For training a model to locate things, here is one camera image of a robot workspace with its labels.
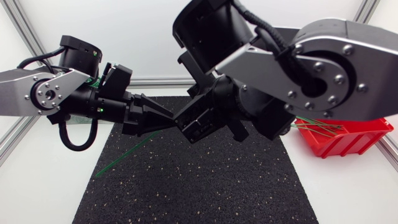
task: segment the green stick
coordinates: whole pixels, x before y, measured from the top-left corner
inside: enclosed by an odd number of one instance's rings
[[[321,134],[321,135],[326,136],[326,137],[329,137],[329,138],[332,138],[332,137],[333,137],[333,136],[329,136],[329,135],[327,135],[327,134],[323,134],[323,133],[321,133],[321,132],[319,132],[319,131],[316,131],[316,130],[314,130],[314,129],[311,129],[311,128],[305,128],[305,127],[296,127],[296,128],[301,128],[301,129],[310,130],[310,131],[313,131],[313,132],[315,132],[315,133]]]
[[[142,142],[138,143],[136,146],[134,146],[132,149],[128,150],[126,153],[124,153],[121,157],[117,158],[115,161],[113,161],[112,163],[110,163],[109,165],[107,165],[103,170],[99,171],[95,177],[99,177],[100,175],[102,175],[105,171],[107,171],[109,168],[111,168],[112,166],[114,166],[115,164],[117,164],[120,160],[122,160],[123,158],[125,158],[126,156],[128,156],[130,153],[134,152],[136,149],[138,149],[139,147],[143,146],[147,141],[149,141],[151,138],[153,138],[157,133],[159,133],[159,131],[155,131],[154,133],[152,133],[150,136],[148,136],[147,138],[145,138],[144,140],[142,140]]]

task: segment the black cable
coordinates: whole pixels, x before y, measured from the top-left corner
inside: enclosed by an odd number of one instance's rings
[[[97,119],[92,120],[90,135],[88,136],[86,143],[82,144],[81,146],[76,146],[69,140],[67,123],[65,121],[59,123],[58,127],[60,129],[60,137],[62,143],[70,150],[81,152],[88,149],[94,143],[95,137],[97,136],[98,120]]]
[[[294,77],[297,81],[299,81],[301,86],[307,89],[307,92],[315,93],[316,86],[314,78],[304,64],[291,54],[293,47],[289,47],[286,44],[286,41],[278,32],[278,30],[272,27],[266,21],[263,21],[248,11],[238,0],[232,0],[231,2],[245,20],[260,27],[261,29],[264,29],[272,37],[278,48],[280,48],[280,52],[284,53],[283,57],[280,57],[280,55],[275,55],[275,59],[278,60],[285,72],[288,72],[288,76]]]
[[[274,39],[269,35],[267,31],[261,29],[260,27],[256,27],[254,31],[258,34],[259,37],[264,41],[267,47],[267,51],[272,52],[274,55],[280,55],[280,48],[275,43]]]
[[[36,56],[36,57],[27,58],[27,59],[23,60],[18,65],[17,68],[24,68],[24,67],[26,67],[26,65],[28,65],[28,64],[30,64],[32,62],[36,62],[36,61],[39,61],[39,60],[44,60],[44,59],[47,59],[47,58],[50,58],[50,57],[54,57],[54,56],[62,53],[64,50],[65,50],[64,47],[60,47],[59,49],[54,50],[53,52],[50,52],[50,53],[47,53],[47,54],[43,54],[43,55],[39,55],[39,56]]]
[[[50,73],[55,74],[54,69],[52,69],[51,65],[46,62],[45,60],[39,60],[40,62],[42,62],[50,71]]]

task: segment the white floor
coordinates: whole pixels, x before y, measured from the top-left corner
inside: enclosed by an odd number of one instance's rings
[[[0,223],[71,223],[111,128],[101,124],[90,149],[72,152],[61,143],[58,127],[40,118],[0,167]],[[68,130],[78,144],[89,126],[69,125]],[[320,223],[398,223],[398,173],[377,148],[362,156],[320,159],[297,130],[282,141]]]

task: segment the black plastic housing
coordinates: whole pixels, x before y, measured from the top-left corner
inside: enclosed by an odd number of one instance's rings
[[[224,60],[253,35],[227,0],[193,0],[173,24],[173,36],[204,73]]]
[[[102,59],[99,48],[69,35],[62,36],[60,45],[65,47],[59,63],[61,67],[74,68],[96,77]]]

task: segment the white wall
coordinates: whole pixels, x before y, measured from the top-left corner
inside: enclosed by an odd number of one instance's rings
[[[0,34],[0,72],[16,68],[25,58],[32,56],[2,6]],[[17,119],[18,117],[0,116],[0,138]]]
[[[47,51],[58,48],[62,35],[73,35],[99,47],[103,62],[131,68],[134,77],[189,77],[172,37],[174,19],[189,0],[20,2]],[[324,17],[353,19],[362,0],[241,2],[275,26],[302,27]]]
[[[398,33],[398,1],[382,0],[373,13],[369,25],[382,27]]]

